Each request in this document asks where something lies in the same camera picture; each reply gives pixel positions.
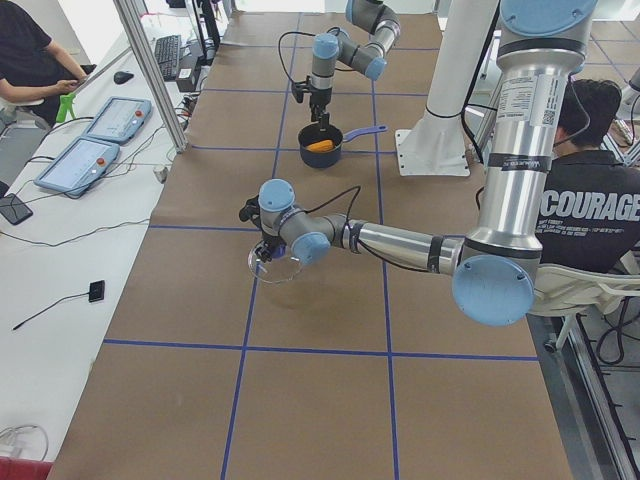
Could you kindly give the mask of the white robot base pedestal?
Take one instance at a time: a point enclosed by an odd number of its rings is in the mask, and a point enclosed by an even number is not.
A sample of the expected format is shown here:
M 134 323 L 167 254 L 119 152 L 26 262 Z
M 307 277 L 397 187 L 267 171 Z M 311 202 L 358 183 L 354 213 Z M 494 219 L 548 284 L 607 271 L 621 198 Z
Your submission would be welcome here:
M 497 0 L 451 3 L 424 114 L 412 129 L 396 132 L 402 176 L 469 175 L 463 112 L 498 12 Z

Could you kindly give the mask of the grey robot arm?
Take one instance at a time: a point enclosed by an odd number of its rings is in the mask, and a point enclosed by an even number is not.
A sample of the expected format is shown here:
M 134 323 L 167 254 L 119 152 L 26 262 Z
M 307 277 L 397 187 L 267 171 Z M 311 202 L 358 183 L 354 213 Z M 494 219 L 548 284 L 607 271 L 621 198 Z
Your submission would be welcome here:
M 248 265 L 259 280 L 287 277 L 332 248 L 370 254 L 418 273 L 447 275 L 457 307 L 490 326 L 532 308 L 542 247 L 534 229 L 551 168 L 565 89 L 584 65 L 592 1 L 452 3 L 423 116 L 396 132 L 405 178 L 426 182 L 429 218 L 467 225 L 465 234 L 427 234 L 300 206 L 293 187 L 271 179 L 241 213 L 262 234 Z M 470 167 L 463 143 L 467 102 L 481 63 L 498 44 L 499 69 L 487 125 L 493 139 Z
M 384 72 L 386 55 L 401 33 L 398 15 L 383 1 L 348 1 L 346 19 L 371 35 L 362 45 L 351 39 L 340 27 L 314 37 L 311 74 L 303 84 L 310 94 L 311 121 L 326 130 L 329 125 L 327 106 L 331 101 L 336 63 L 376 81 Z

